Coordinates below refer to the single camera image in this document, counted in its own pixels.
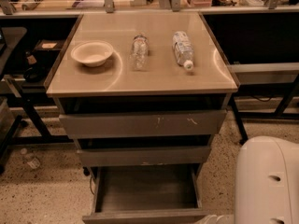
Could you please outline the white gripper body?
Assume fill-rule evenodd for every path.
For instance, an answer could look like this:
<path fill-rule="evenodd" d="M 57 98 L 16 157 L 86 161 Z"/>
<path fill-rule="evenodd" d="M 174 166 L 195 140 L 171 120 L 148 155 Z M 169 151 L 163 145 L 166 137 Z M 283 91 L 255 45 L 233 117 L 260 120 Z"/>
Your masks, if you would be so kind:
<path fill-rule="evenodd" d="M 234 224 L 234 221 L 235 217 L 233 215 L 207 215 L 195 224 Z"/>

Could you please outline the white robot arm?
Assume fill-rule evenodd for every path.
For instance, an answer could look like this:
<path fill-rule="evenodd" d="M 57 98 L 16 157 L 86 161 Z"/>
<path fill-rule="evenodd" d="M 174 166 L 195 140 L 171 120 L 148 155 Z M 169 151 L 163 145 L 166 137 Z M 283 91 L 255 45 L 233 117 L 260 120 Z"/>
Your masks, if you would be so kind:
<path fill-rule="evenodd" d="M 270 136 L 248 140 L 236 162 L 235 212 L 195 224 L 299 224 L 299 145 Z"/>

